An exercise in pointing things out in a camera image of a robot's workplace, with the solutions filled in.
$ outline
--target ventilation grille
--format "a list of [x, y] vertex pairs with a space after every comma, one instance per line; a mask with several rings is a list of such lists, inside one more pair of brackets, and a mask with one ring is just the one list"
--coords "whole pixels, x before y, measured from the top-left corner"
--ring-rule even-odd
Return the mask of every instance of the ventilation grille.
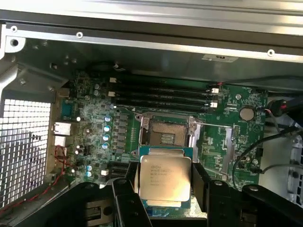
[[0, 208], [43, 183], [50, 107], [5, 100], [0, 118]]

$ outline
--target green circuit board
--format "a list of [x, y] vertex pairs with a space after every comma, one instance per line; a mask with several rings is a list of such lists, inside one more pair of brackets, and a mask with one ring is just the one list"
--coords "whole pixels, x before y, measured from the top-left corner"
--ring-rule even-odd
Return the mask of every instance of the green circuit board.
[[[175, 115], [193, 116], [206, 124], [200, 130], [199, 139], [196, 142], [196, 160], [204, 167], [208, 168], [209, 175], [231, 183], [232, 165], [238, 155], [253, 142], [263, 137], [265, 113], [256, 110], [267, 104], [267, 92], [256, 90], [250, 87], [221, 85], [216, 96], [216, 108], [206, 108], [206, 111], [183, 111], [182, 108], [167, 105], [169, 109], [157, 108], [155, 106], [136, 106], [126, 104], [113, 104], [113, 98], [109, 95], [111, 91], [112, 78], [125, 81], [135, 80], [150, 84], [165, 84], [170, 87], [190, 87], [195, 90], [207, 90], [210, 83], [187, 81], [179, 79], [166, 79], [155, 77], [142, 77], [125, 74], [108, 75], [102, 72], [76, 73], [76, 79], [70, 88], [69, 98], [62, 100], [62, 121], [75, 121], [81, 117], [77, 124], [77, 133], [73, 135], [76, 145], [83, 144], [89, 146], [89, 155], [82, 157], [83, 168], [77, 171], [75, 177], [82, 181], [93, 181], [104, 183], [106, 180], [100, 177], [100, 171], [107, 168], [111, 161], [129, 163], [138, 161], [138, 148], [141, 122], [137, 119], [138, 114], [146, 112], [170, 113]], [[252, 108], [253, 119], [246, 121], [240, 117], [240, 111], [246, 107]], [[105, 121], [105, 117], [110, 117], [110, 121]], [[155, 121], [165, 121], [174, 124], [184, 124], [183, 119], [175, 117], [153, 116]], [[109, 126], [109, 131], [105, 132], [104, 127]], [[104, 148], [103, 136], [108, 135], [108, 148]], [[76, 162], [78, 157], [71, 157]], [[249, 183], [258, 183], [258, 175], [249, 171], [251, 165], [260, 164], [261, 155], [254, 149], [245, 160], [241, 161], [236, 171], [236, 183], [241, 188]], [[86, 166], [92, 167], [92, 176], [87, 177]]]

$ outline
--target silver metal panel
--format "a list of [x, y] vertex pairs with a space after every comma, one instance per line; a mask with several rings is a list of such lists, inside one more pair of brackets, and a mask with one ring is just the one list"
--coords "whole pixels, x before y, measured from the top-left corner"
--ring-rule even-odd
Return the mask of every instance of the silver metal panel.
[[297, 0], [11, 0], [1, 9], [57, 15], [303, 34], [303, 3]]
[[50, 106], [5, 100], [0, 118], [0, 207], [43, 183]]
[[[169, 77], [189, 80], [226, 81], [230, 79], [248, 79], [261, 76], [297, 75], [303, 77], [303, 64], [295, 62], [265, 61], [240, 57], [234, 62], [206, 61], [203, 53], [182, 52], [170, 50], [155, 50], [106, 44], [86, 44], [76, 42], [59, 42], [39, 39], [27, 39], [24, 50], [18, 53], [18, 59], [23, 64], [28, 59], [39, 61], [40, 67], [49, 70], [53, 62], [61, 70], [53, 72], [48, 84], [57, 87], [64, 83], [56, 82], [55, 74], [60, 73], [65, 78], [72, 78], [75, 69], [85, 69], [92, 62], [118, 62], [123, 68], [140, 75]], [[41, 92], [45, 91], [43, 81], [39, 82]], [[302, 90], [302, 84], [292, 80], [272, 80], [270, 82], [255, 82], [253, 85], [263, 88], [284, 88], [287, 90]]]

